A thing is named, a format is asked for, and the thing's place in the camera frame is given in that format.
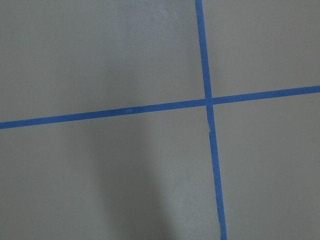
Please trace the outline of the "blue tape line crosswise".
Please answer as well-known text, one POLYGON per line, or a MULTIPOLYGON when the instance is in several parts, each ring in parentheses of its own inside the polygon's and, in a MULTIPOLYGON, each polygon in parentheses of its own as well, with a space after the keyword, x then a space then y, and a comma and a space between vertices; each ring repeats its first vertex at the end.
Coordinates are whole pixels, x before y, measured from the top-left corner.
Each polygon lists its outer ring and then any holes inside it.
MULTIPOLYGON (((263 99, 281 98, 281 97, 288 97, 288 96, 315 94, 319 92, 320 92, 320 87, 316 85, 316 86, 308 86, 308 87, 299 87, 299 88, 290 88, 290 89, 282 89, 282 90, 214 97, 212 98, 211 102, 213 105, 220 105, 220 104, 228 104, 228 103, 253 101, 253 100, 263 100, 263 99)), ((0 128, 3 130, 3 129, 47 125, 47 124, 55 124, 55 123, 63 123, 63 122, 108 118, 108 117, 115 117, 115 116, 162 112, 167 110, 195 108, 195 107, 203 107, 205 105, 206 105, 205 99, 178 101, 178 102, 136 106, 136 107, 126 107, 126 108, 119 108, 119 109, 94 111, 94 112, 84 112, 84 113, 67 114, 67 115, 59 115, 59 116, 7 121, 7 122, 1 122, 0 128)))

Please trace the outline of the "blue tape line lengthwise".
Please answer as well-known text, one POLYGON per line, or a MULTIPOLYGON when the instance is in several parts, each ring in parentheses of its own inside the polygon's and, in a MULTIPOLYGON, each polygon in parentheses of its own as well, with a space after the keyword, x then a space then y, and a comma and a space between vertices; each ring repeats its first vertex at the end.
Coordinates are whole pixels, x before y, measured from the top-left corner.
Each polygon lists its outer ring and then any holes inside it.
POLYGON ((203 2, 201 0, 195 1, 195 10, 196 10, 196 19, 197 19, 203 86, 204 86, 206 116, 207 116, 207 122, 209 126, 209 143, 210 143, 210 151, 211 151, 217 218, 219 222, 220 239, 227 240, 228 235, 227 235, 227 225, 226 225, 226 218, 225 218, 223 189, 222 189, 221 171, 220 171, 220 162, 219 162, 217 135, 216 135, 214 104, 213 104, 213 96, 212 96, 212 88, 211 88, 211 76, 210 76, 209 58, 208 58, 208 49, 207 49, 205 18, 204 18, 204 12, 203 12, 203 2))

